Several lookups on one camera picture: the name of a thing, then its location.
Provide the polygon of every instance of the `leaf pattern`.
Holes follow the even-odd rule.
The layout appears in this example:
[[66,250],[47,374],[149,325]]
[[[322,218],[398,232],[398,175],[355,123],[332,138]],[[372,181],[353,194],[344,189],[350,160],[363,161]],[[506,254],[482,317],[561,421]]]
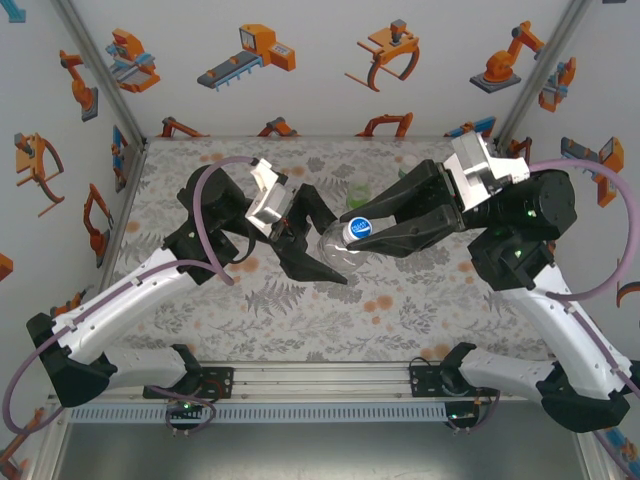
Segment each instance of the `leaf pattern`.
[[[112,281],[118,281],[162,245],[187,213],[176,194],[212,155],[264,157],[282,170],[305,166],[329,208],[346,211],[349,181],[363,172],[378,194],[398,178],[396,156],[444,161],[446,139],[400,142],[237,138],[154,141],[138,184]],[[229,176],[251,197],[246,170]],[[382,229],[375,220],[374,228]],[[309,252],[317,242],[312,230]],[[407,361],[424,349],[461,341],[513,357],[542,360],[550,352],[513,305],[469,268],[467,245],[478,231],[450,235],[432,248],[397,259],[372,254],[348,285],[297,283],[282,272],[269,247],[258,245],[254,269],[227,266],[236,285],[215,277],[169,299],[119,340],[123,347],[163,348],[188,343],[201,361]],[[246,241],[232,242],[244,251]]]

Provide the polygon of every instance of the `bottle cap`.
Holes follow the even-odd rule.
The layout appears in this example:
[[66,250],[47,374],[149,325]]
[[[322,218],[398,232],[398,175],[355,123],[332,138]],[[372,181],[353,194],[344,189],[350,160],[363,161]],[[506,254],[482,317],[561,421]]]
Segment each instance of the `bottle cap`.
[[349,221],[342,230],[342,239],[347,245],[373,233],[373,225],[364,217],[356,217]]

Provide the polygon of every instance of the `metal pole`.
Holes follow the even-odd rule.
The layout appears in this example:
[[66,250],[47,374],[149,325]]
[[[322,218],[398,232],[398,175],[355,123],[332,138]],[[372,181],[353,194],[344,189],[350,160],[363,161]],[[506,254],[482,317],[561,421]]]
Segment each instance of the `metal pole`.
[[134,145],[136,150],[142,150],[144,135],[140,130],[138,122],[120,95],[120,89],[109,73],[109,68],[104,63],[100,51],[96,47],[87,27],[78,15],[71,0],[51,0],[51,3],[78,47],[85,65],[91,68],[91,72],[96,77],[96,82],[100,87],[101,93],[107,98],[115,114],[122,122],[122,125],[119,125],[120,130],[126,132],[129,143]]
[[545,44],[542,55],[533,72],[527,79],[522,92],[520,92],[520,96],[502,126],[502,130],[498,135],[498,152],[502,154],[505,153],[520,122],[524,119],[529,107],[535,102],[550,72],[554,69],[562,50],[567,45],[567,42],[592,3],[593,0],[571,0],[567,6],[567,9],[551,34],[551,38]]

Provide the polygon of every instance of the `clear plastic bottle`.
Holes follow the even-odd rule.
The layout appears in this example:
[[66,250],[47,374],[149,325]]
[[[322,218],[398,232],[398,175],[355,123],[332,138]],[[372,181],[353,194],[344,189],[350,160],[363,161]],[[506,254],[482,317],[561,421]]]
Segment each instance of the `clear plastic bottle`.
[[371,222],[363,217],[332,224],[318,241],[320,260],[342,275],[353,273],[367,261],[369,252],[347,250],[347,245],[372,233]]

